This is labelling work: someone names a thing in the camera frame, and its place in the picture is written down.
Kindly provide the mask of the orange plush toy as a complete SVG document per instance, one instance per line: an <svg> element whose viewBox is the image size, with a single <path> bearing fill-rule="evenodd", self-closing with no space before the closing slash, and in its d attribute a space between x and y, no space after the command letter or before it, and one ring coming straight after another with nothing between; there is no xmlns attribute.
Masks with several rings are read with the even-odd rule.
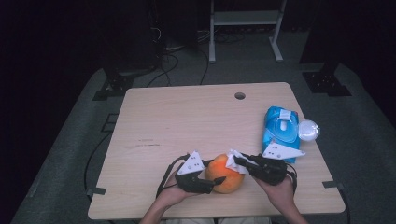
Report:
<svg viewBox="0 0 396 224"><path fill-rule="evenodd" d="M220 154L205 169L205 178L208 180L224 177L224 181L214 187L215 192L223 194L229 194L238 190L245 178L243 174L227 168L227 160L228 156L226 154Z"/></svg>

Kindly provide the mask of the person's right hand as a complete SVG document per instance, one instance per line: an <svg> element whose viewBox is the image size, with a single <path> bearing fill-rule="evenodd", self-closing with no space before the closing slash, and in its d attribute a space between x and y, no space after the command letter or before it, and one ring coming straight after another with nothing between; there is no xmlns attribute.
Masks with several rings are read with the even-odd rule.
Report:
<svg viewBox="0 0 396 224"><path fill-rule="evenodd" d="M282 214L291 214L296 210L296 205L293 199L292 180L286 176L284 180L272 186L268 183L255 179L257 184L264 190L270 203Z"/></svg>

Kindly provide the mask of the black stand base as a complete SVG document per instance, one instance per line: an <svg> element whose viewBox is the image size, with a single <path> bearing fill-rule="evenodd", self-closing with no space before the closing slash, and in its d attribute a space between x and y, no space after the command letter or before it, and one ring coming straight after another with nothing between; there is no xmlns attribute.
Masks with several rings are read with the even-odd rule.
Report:
<svg viewBox="0 0 396 224"><path fill-rule="evenodd" d="M303 72L303 77L313 93L327 93L331 97L350 96L348 88L335 75L338 63L325 63L318 71Z"/></svg>
<svg viewBox="0 0 396 224"><path fill-rule="evenodd" d="M134 80L147 75L155 70L155 67L146 69L125 69L105 67L106 79L101 89L93 96L94 101L104 101L109 97L121 97L132 88Z"/></svg>

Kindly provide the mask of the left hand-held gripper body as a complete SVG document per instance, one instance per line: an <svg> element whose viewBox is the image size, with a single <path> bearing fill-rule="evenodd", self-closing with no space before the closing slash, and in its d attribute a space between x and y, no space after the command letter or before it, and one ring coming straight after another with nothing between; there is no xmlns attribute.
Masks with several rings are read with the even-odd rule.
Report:
<svg viewBox="0 0 396 224"><path fill-rule="evenodd" d="M187 160L177 168L175 174L177 185L186 192L209 194L213 190L215 182L199 177L204 169L204 161L200 154L194 150Z"/></svg>

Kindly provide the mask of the person's left hand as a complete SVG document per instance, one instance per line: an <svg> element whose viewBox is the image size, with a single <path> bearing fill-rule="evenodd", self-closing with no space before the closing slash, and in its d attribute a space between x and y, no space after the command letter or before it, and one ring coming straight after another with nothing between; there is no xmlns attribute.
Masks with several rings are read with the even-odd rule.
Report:
<svg viewBox="0 0 396 224"><path fill-rule="evenodd" d="M181 203L189 197L197 196L197 193L187 192L181 189L177 184L175 175L176 172L170 174L165 183L165 186L163 187L159 196L156 198L156 201L160 203L160 206L164 207L165 209Z"/></svg>

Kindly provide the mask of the white metal stand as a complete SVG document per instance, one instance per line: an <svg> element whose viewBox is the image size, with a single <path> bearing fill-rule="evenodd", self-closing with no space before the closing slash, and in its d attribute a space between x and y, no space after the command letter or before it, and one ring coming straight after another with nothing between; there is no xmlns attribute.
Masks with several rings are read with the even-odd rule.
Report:
<svg viewBox="0 0 396 224"><path fill-rule="evenodd" d="M279 46L277 44L281 24L283 21L288 0L281 0L277 10L256 10L256 11L216 11L214 0L210 5L209 24L209 44L208 61L216 61L215 28L218 26L245 26L245 25L274 25L273 35L269 37L269 42L276 61L284 61Z"/></svg>

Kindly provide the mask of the blue wet wipes pack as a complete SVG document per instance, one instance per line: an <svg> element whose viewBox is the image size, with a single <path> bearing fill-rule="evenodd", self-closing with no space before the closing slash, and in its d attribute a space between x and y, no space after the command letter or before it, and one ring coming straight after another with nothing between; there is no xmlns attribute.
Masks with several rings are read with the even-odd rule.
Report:
<svg viewBox="0 0 396 224"><path fill-rule="evenodd" d="M281 131L280 122L288 122L286 131ZM320 135L320 128L313 120L299 121L298 113L280 106L271 106L264 118L264 132L262 138L262 152L270 143L278 143L286 147L300 149L302 141L311 142ZM295 163L297 158L288 159L287 162Z"/></svg>

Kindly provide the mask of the grey tape strip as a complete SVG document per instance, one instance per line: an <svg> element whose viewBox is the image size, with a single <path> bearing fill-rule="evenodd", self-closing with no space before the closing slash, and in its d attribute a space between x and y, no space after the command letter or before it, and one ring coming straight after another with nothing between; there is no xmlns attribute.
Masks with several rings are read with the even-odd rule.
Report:
<svg viewBox="0 0 396 224"><path fill-rule="evenodd" d="M87 189L86 190L86 195L93 196L94 194L105 195L106 194L106 189L95 187L93 189Z"/></svg>
<svg viewBox="0 0 396 224"><path fill-rule="evenodd" d="M322 185L325 189L337 188L339 190L343 190L345 188L342 183L338 183L336 181L323 181Z"/></svg>

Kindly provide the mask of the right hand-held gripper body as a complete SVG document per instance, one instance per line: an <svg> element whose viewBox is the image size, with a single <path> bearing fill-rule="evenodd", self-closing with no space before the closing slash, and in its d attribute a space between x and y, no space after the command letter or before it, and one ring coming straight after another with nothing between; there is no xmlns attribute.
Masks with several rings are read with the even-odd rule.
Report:
<svg viewBox="0 0 396 224"><path fill-rule="evenodd" d="M297 180L295 169L287 164L288 159L295 159L305 155L304 151L286 147L278 143L270 143L260 154L261 158L254 163L250 174L261 181L275 186L289 175L293 182Z"/></svg>

